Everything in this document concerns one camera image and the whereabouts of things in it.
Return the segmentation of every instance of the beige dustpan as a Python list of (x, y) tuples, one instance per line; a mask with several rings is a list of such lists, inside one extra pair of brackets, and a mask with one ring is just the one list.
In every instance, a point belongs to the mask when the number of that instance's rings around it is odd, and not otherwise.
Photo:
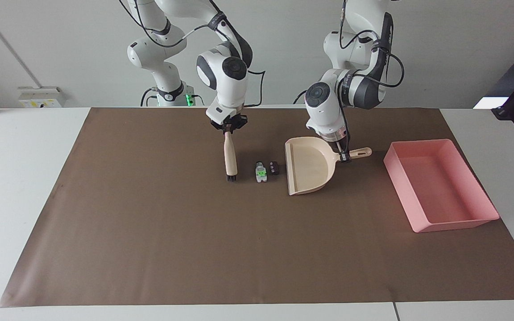
[[(367, 157), (370, 148), (350, 152), (351, 159)], [(285, 143), (289, 195), (318, 191), (331, 179), (340, 156), (316, 137), (291, 138)]]

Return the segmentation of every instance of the white table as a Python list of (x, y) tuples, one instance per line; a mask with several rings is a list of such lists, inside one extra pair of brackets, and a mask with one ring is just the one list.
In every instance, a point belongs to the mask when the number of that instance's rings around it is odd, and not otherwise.
[[(0, 110), (0, 296), (88, 110)], [(514, 238), (514, 125), (496, 120), (490, 111), (442, 113)], [(402, 321), (514, 319), (514, 301), (398, 303), (397, 307)], [(49, 319), (395, 321), (397, 317), (392, 303), (0, 309), (0, 320)]]

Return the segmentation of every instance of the pink rectangular container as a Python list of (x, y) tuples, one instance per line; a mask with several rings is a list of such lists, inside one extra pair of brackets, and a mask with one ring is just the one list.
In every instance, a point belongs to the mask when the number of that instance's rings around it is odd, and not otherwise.
[(499, 218), (451, 140), (393, 142), (384, 164), (414, 232), (471, 228)]

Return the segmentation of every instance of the brown leather surface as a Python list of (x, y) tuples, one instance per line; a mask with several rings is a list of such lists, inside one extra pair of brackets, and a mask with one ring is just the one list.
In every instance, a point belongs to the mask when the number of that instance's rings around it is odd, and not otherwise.
[(92, 109), (0, 305), (514, 299), (504, 223), (416, 234), (383, 165), (392, 141), (455, 142), (439, 110), (346, 110), (375, 153), (293, 197), (255, 162), (284, 165), (306, 111), (245, 114), (228, 183), (203, 109)]

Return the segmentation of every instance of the white wall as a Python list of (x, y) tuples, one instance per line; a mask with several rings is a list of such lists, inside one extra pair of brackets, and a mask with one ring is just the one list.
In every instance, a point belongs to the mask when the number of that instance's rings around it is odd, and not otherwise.
[[(251, 69), (267, 70), (265, 103), (291, 103), (330, 68), (322, 42), (339, 26), (340, 0), (217, 3), (253, 47)], [(472, 108), (514, 63), (514, 1), (403, 0), (390, 12), (406, 79), (382, 106)], [(202, 24), (171, 20), (184, 31)], [(153, 85), (127, 60), (127, 45), (142, 33), (116, 0), (0, 0), (0, 31), (41, 84), (63, 89), (68, 106), (135, 106)], [(208, 103), (215, 94), (198, 79), (195, 59), (219, 40), (207, 29), (188, 40), (170, 61)], [(0, 42), (0, 106), (16, 106), (16, 88), (32, 85)], [(258, 92), (252, 75), (249, 103)]]

